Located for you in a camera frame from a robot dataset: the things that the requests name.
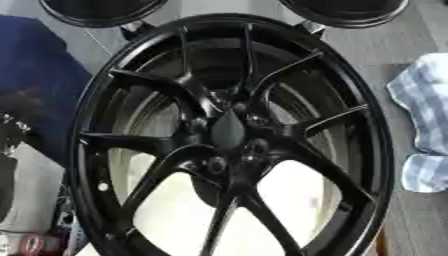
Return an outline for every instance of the lug hole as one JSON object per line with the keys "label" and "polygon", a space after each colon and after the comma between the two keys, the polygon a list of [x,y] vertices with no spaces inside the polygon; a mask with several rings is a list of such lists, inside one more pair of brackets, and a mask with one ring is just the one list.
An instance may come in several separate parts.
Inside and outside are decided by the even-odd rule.
{"label": "lug hole", "polygon": [[261,127],[261,126],[267,125],[266,120],[257,115],[248,115],[247,122],[249,123],[250,126],[255,126],[255,127]]}
{"label": "lug hole", "polygon": [[105,182],[101,182],[100,184],[98,184],[98,190],[101,192],[106,192],[107,190],[109,190],[109,185]]}
{"label": "lug hole", "polygon": [[188,125],[190,133],[197,133],[204,130],[207,127],[207,121],[203,118],[195,118]]}
{"label": "lug hole", "polygon": [[227,163],[224,158],[216,156],[210,159],[207,163],[207,168],[213,174],[220,174],[227,168]]}
{"label": "lug hole", "polygon": [[233,110],[235,110],[238,113],[242,113],[244,111],[246,111],[247,106],[246,104],[242,103],[242,102],[238,102],[233,106]]}

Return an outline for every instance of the plaid cloth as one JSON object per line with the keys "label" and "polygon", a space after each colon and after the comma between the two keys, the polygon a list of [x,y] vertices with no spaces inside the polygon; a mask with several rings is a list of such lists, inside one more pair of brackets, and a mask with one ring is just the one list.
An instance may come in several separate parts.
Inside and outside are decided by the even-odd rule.
{"label": "plaid cloth", "polygon": [[402,183],[414,192],[448,188],[448,54],[424,55],[387,85],[411,115],[415,147],[403,165]]}

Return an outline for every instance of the floor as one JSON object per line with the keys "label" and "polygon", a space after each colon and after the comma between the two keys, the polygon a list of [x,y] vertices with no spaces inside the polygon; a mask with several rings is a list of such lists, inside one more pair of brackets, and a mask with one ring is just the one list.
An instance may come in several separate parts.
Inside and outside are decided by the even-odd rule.
{"label": "floor", "polygon": [[[0,13],[39,18],[65,39],[69,51],[91,72],[97,71],[125,44],[115,29],[80,29],[55,21],[37,2],[2,0]],[[385,90],[386,83],[419,56],[448,50],[448,7],[441,2],[411,0],[406,12],[391,23],[365,30],[329,29],[325,35],[325,41],[369,82],[391,128],[397,185],[386,230],[392,256],[441,256],[448,251],[448,192],[425,195],[401,188],[400,169],[413,152],[413,128],[405,112],[391,102]]]}

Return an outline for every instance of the glossy black paint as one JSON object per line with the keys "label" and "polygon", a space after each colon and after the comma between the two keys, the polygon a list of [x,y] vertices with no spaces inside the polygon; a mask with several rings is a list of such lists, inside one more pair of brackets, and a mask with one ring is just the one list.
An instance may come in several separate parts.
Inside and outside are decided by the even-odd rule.
{"label": "glossy black paint", "polygon": [[409,0],[280,0],[307,20],[342,28],[378,26],[397,17]]}
{"label": "glossy black paint", "polygon": [[[241,41],[243,73],[240,81],[225,93],[211,93],[196,76],[189,46],[192,35],[234,37]],[[290,48],[285,50],[297,53],[297,59],[260,75],[255,53],[255,42],[260,43],[260,40],[282,43]],[[159,77],[134,68],[148,47],[168,43],[174,44],[167,45],[170,50],[180,49],[182,74],[178,78]],[[328,72],[328,79],[341,90],[347,108],[336,115],[285,125],[267,105],[269,92],[288,75],[310,65]],[[111,95],[117,91],[126,92],[136,84],[176,102],[180,121],[172,136],[117,135],[102,128],[98,119],[104,118]],[[246,135],[236,148],[226,150],[215,145],[211,128],[230,109]],[[343,171],[308,141],[310,136],[338,124],[359,127],[362,134],[355,136],[366,142],[361,145],[362,151],[372,155],[359,170],[363,177],[361,182],[355,181],[351,172]],[[105,153],[109,148],[127,148],[157,157],[151,171],[123,205],[118,203],[113,191],[97,189],[98,182],[107,182],[112,187]],[[73,124],[69,151],[76,213],[102,255],[167,255],[139,233],[132,219],[143,200],[175,172],[200,179],[218,192],[215,215],[203,248],[198,252],[201,256],[212,255],[223,228],[238,207],[251,211],[278,239],[286,255],[361,255],[382,224],[393,188],[392,146],[387,125],[373,94],[359,75],[312,35],[249,15],[183,19],[131,42],[106,64],[85,91]],[[337,215],[344,217],[334,217],[304,248],[294,241],[255,189],[258,182],[284,160],[296,160],[312,167],[333,181],[343,195]],[[373,183],[379,188],[373,189]]]}
{"label": "glossy black paint", "polygon": [[107,28],[140,20],[167,0],[39,0],[58,20],[78,27]]}

